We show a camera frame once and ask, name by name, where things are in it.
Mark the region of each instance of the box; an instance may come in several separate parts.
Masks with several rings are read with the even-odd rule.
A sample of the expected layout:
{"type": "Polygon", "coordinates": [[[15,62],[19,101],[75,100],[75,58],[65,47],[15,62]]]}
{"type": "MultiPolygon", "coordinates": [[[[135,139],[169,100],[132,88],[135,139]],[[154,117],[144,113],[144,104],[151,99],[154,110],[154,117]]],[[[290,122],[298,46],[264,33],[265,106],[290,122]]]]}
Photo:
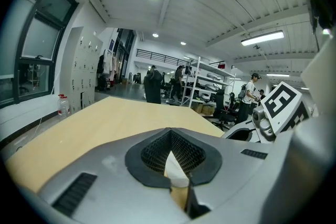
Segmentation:
{"type": "Polygon", "coordinates": [[[196,113],[200,114],[202,112],[203,104],[198,104],[195,106],[194,110],[196,113]]]}
{"type": "Polygon", "coordinates": [[[211,115],[211,107],[209,105],[204,105],[202,108],[202,114],[206,116],[211,115]]]}

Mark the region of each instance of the wooden table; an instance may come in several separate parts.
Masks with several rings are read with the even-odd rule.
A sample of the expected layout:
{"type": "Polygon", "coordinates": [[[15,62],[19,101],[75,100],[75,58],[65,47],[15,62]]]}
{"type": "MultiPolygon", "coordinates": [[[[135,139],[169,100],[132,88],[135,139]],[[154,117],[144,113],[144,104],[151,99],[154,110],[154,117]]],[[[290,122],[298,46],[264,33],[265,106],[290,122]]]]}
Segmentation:
{"type": "Polygon", "coordinates": [[[6,162],[13,180],[34,192],[90,149],[164,127],[222,136],[223,131],[190,108],[108,97],[48,129],[6,162]]]}

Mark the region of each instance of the white ceiling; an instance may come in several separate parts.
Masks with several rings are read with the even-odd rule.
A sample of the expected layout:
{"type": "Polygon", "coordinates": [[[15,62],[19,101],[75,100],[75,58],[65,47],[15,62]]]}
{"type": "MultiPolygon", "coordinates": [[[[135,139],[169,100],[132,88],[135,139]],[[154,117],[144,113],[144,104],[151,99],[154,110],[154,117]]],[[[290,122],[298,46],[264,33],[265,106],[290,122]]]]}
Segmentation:
{"type": "MultiPolygon", "coordinates": [[[[99,0],[108,25],[158,33],[215,51],[244,72],[290,72],[293,83],[317,52],[307,0],[99,0]],[[282,30],[285,38],[244,47],[248,37],[282,30]]],[[[323,36],[317,31],[321,46],[323,36]]]]}

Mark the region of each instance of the fluorescent light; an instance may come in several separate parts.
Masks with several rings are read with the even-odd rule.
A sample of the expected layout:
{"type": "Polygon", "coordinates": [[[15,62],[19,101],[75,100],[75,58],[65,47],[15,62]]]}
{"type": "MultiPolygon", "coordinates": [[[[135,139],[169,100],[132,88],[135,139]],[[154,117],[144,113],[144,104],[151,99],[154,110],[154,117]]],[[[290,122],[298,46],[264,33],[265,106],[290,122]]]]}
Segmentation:
{"type": "Polygon", "coordinates": [[[288,74],[266,74],[270,77],[289,77],[288,74]]]}
{"type": "Polygon", "coordinates": [[[330,35],[330,29],[324,29],[322,31],[322,34],[324,34],[324,35],[330,35]]]}
{"type": "Polygon", "coordinates": [[[241,43],[244,46],[247,46],[247,45],[252,45],[252,44],[255,44],[255,43],[261,43],[261,42],[264,42],[264,41],[269,41],[269,40],[283,38],[283,37],[284,37],[284,32],[282,32],[282,30],[280,30],[280,31],[256,36],[256,37],[253,37],[253,38],[244,39],[244,40],[241,41],[241,43]]]}

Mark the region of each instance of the locker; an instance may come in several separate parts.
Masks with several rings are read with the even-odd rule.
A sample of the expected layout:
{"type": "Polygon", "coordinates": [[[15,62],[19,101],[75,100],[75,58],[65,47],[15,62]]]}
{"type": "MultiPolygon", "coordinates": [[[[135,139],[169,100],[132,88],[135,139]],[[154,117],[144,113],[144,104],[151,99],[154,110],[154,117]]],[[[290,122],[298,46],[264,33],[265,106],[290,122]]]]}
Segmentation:
{"type": "Polygon", "coordinates": [[[62,59],[60,93],[69,97],[72,113],[94,103],[101,46],[102,41],[93,35],[93,30],[71,29],[62,59]]]}

